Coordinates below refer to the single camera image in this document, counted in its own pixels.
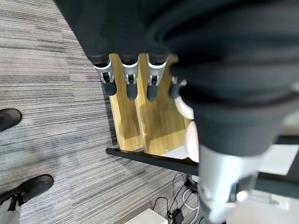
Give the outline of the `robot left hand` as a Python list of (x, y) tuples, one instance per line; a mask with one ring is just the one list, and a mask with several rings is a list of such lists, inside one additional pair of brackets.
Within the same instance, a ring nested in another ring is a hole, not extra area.
[(299, 108), (296, 0), (57, 0), (86, 56), (173, 54), (199, 148), (200, 205), (226, 221), (257, 178), (261, 155)]

